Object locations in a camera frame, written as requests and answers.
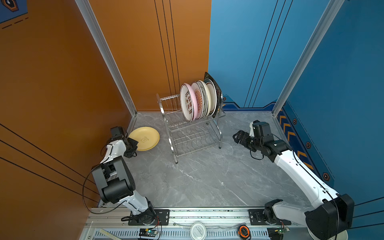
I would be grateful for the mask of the white plate green red rim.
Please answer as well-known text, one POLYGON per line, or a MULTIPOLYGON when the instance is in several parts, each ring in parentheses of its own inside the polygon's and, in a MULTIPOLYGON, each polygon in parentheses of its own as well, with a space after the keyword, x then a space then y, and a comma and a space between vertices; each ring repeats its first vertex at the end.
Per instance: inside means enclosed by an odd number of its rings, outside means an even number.
POLYGON ((216 92, 216 87, 213 84, 213 82, 210 79, 205 79, 205 83, 207 84, 207 87, 210 91, 211 95, 211 107, 210 107, 210 116, 213 116, 216 110, 217 106, 217 92, 216 92))

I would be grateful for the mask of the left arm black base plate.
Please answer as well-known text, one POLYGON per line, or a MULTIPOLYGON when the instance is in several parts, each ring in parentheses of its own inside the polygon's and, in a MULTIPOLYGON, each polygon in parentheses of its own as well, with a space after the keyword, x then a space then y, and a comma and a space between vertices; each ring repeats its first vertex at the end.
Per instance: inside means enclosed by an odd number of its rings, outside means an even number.
POLYGON ((131 215, 129 226, 155 226, 160 221, 162 226, 168 226, 170 220, 169 209, 155 209, 154 213, 144 213, 137 216, 131 215))

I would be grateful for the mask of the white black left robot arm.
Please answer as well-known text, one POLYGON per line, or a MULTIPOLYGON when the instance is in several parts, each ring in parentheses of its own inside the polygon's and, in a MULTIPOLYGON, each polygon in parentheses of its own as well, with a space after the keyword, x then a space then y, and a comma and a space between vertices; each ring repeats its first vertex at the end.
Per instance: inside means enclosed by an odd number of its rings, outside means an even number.
POLYGON ((137 156, 138 141, 128 138, 122 127, 111 128, 111 135, 103 159, 91 170, 101 200, 128 208, 131 215, 122 218, 123 222, 151 225, 156 218, 154 207, 136 190, 126 163, 126 159, 137 156))

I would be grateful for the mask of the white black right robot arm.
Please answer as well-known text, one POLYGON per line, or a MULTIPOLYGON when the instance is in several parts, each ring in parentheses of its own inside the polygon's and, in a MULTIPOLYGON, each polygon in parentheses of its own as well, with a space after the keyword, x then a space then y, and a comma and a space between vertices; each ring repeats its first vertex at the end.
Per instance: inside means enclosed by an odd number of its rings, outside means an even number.
POLYGON ((315 175, 284 140, 276 137, 267 122, 250 123, 250 132, 238 131, 235 143, 251 153, 261 152, 263 158, 281 168, 302 190, 309 207, 285 203, 275 199, 265 204, 264 220, 269 225, 290 221, 302 225, 314 240, 346 240, 352 226, 355 203, 347 195, 340 195, 315 175))

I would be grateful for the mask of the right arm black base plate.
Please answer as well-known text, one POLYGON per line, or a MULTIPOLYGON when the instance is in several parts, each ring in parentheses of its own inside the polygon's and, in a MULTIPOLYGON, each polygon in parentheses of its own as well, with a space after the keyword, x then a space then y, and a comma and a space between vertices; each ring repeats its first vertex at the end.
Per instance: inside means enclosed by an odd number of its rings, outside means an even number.
POLYGON ((252 226, 277 226, 283 223, 285 226, 292 225, 291 221, 288 220, 280 220, 280 219, 272 219, 267 220, 267 217, 264 215, 264 209, 249 209, 248 210, 250 223, 252 226))

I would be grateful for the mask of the yellow round plate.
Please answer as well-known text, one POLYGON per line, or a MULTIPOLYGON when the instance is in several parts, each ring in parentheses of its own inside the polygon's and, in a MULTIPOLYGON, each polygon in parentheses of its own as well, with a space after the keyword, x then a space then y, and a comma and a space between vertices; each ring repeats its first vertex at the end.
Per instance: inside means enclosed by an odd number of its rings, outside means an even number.
POLYGON ((159 132, 152 127, 140 127, 129 134, 129 138, 138 142, 138 151, 148 151, 160 141, 159 132))

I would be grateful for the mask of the black floral square plate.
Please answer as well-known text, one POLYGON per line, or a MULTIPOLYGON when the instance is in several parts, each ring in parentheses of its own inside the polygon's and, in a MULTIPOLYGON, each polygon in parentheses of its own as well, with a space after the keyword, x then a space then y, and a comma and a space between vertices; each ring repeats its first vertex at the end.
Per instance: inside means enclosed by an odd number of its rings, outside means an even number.
POLYGON ((223 103, 223 94, 222 94, 222 90, 221 88, 219 87, 218 83, 214 80, 214 78, 208 73, 208 72, 205 72, 205 79, 210 79, 213 84, 215 85, 216 87, 216 92, 217 92, 217 106, 216 106, 216 110, 215 110, 215 113, 213 116, 213 118, 215 118, 216 116, 219 115, 219 112, 220 112, 220 108, 222 106, 222 103, 223 103))

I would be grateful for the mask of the steel wire dish rack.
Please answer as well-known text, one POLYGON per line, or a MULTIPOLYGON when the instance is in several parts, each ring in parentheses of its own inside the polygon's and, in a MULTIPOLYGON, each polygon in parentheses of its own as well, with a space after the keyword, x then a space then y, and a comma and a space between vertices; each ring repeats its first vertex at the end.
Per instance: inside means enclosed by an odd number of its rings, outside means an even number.
POLYGON ((164 98, 156 95, 156 97, 176 164, 181 156, 213 146, 222 147, 223 133, 220 129, 220 119, 226 116, 222 107, 219 107, 215 117, 188 122, 179 105, 179 95, 164 98))

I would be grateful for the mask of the white plate orange sunburst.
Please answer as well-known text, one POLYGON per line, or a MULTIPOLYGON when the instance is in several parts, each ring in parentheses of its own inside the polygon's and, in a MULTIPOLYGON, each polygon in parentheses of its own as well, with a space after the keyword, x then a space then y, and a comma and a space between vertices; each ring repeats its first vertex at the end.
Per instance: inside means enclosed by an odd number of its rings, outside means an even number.
POLYGON ((192 89, 197 99, 197 117, 195 120, 200 119, 203 116, 204 111, 204 97, 203 97, 203 89, 200 81, 196 81, 192 83, 192 89))

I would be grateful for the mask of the white plate green quatrefoil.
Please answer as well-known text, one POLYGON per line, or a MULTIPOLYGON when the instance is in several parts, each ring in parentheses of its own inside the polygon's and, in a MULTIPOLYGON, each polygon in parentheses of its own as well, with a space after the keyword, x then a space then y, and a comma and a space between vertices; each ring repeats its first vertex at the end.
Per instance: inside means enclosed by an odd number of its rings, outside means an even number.
POLYGON ((202 99, 203 99, 203 109, 202 109, 202 113, 201 113, 201 116, 200 116, 200 119, 203 119, 207 116, 208 114, 208 95, 207 95, 207 90, 206 90, 206 85, 203 81, 201 80, 198 80, 197 81, 197 84, 199 85, 200 87, 200 90, 201 90, 201 95, 202 95, 202 99))

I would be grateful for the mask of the cream round plate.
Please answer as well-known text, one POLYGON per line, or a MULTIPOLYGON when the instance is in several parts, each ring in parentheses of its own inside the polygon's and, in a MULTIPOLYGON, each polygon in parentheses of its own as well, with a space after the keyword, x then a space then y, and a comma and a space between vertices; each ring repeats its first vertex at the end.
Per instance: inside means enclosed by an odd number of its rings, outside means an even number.
POLYGON ((212 94, 211 94, 211 90, 209 88, 209 86, 207 85, 206 82, 203 81, 203 86, 205 88, 205 91, 206 91, 206 96, 207 96, 207 114, 206 114, 206 117, 208 117, 211 113, 211 108, 212 108, 212 104, 213 104, 213 100, 212 100, 212 94))

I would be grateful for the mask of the pink round plate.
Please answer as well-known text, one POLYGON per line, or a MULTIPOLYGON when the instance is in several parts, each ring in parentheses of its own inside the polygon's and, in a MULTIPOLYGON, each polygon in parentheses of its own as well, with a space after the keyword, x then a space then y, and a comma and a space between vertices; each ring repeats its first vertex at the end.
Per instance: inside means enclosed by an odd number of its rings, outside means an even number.
POLYGON ((197 106, 198 106, 198 103, 197 103, 197 99, 196 99, 196 96, 194 94, 194 91, 192 93, 192 96, 194 98, 194 109, 195 109, 195 118, 197 117, 197 106))

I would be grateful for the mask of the white plate black characters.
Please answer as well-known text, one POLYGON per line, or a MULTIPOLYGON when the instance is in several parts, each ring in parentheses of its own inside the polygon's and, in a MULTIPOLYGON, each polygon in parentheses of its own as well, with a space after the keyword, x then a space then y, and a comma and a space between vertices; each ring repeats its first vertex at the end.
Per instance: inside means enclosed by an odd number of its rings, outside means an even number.
POLYGON ((182 84, 180 90, 180 102, 184 118, 191 122, 195 118, 193 90, 189 84, 182 84))

